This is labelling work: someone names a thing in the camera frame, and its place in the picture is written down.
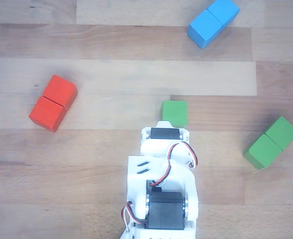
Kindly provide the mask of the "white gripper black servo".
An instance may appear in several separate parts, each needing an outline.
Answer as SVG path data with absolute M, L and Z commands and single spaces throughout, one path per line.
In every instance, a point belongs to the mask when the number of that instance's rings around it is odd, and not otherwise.
M 174 127 L 169 121 L 159 121 L 156 126 L 148 126 L 141 131 L 141 155 L 166 158 L 173 144 L 176 146 L 172 150 L 171 159 L 190 169 L 196 168 L 197 156 L 190 147 L 190 132 L 187 129 Z

